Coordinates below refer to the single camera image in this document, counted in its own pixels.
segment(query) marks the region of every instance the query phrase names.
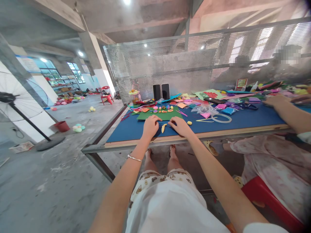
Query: red chair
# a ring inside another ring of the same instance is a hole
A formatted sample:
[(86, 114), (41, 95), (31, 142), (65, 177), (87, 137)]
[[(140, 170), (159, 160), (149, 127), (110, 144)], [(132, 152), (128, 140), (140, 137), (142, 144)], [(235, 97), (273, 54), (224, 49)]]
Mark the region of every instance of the red chair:
[(247, 182), (242, 191), (251, 202), (263, 202), (269, 206), (287, 225), (290, 232), (302, 232), (304, 230), (305, 226), (282, 205), (259, 176)]
[[(108, 89), (110, 89), (110, 87), (109, 87), (109, 86), (104, 86), (104, 87), (102, 87), (101, 89), (102, 89), (102, 91), (103, 91), (103, 90), (108, 90)], [(103, 95), (103, 92), (102, 92), (102, 93), (101, 93), (101, 101), (103, 102), (103, 105), (105, 105), (105, 104), (104, 104), (104, 101), (103, 101), (103, 98), (106, 98), (110, 104), (112, 104), (111, 101), (114, 102), (113, 98), (111, 97), (111, 94), (109, 94), (109, 95)]]

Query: scissors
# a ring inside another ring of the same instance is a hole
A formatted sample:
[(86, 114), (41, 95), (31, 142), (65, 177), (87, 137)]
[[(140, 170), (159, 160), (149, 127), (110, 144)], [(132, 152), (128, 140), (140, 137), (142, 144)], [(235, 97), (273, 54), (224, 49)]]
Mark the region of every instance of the scissors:
[(245, 104), (245, 103), (236, 103), (237, 106), (239, 106), (242, 109), (250, 109), (250, 110), (257, 110), (258, 107), (252, 104)]

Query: ceiling light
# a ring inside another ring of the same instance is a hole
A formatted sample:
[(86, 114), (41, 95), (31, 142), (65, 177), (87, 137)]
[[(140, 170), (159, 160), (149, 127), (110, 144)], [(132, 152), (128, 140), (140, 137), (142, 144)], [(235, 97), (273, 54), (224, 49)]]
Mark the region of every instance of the ceiling light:
[(129, 6), (131, 4), (131, 0), (123, 0), (124, 1), (124, 4)]

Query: shorts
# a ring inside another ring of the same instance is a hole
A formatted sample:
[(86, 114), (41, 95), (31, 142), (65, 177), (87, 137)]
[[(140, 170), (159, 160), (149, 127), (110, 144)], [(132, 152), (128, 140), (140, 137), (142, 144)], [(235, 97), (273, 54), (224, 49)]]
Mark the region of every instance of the shorts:
[(187, 185), (193, 185), (195, 188), (195, 184), (193, 182), (193, 179), (189, 172), (183, 170), (183, 169), (173, 169), (171, 170), (167, 175), (160, 175), (159, 173), (153, 171), (153, 170), (147, 170), (142, 172), (142, 174), (139, 176), (139, 179), (137, 181), (137, 184), (134, 188), (134, 191), (131, 195), (130, 204), (129, 204), (129, 213), (131, 211), (132, 204), (137, 197), (137, 195), (143, 191), (144, 189), (147, 189), (155, 184), (158, 184), (163, 181), (167, 180), (173, 180), (177, 182), (184, 182)]

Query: black phone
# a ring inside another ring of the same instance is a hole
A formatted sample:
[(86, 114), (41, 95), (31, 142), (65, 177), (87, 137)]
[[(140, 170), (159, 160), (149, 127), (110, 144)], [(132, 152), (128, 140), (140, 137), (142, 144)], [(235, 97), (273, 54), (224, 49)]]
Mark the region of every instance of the black phone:
[(213, 99), (211, 97), (204, 98), (204, 100), (211, 102), (213, 104), (224, 104), (225, 103), (225, 101), (223, 100)]
[(169, 94), (169, 84), (168, 83), (162, 84), (161, 88), (162, 88), (162, 98), (165, 100), (170, 99), (171, 96)]
[(153, 97), (155, 100), (161, 99), (160, 84), (153, 85)]

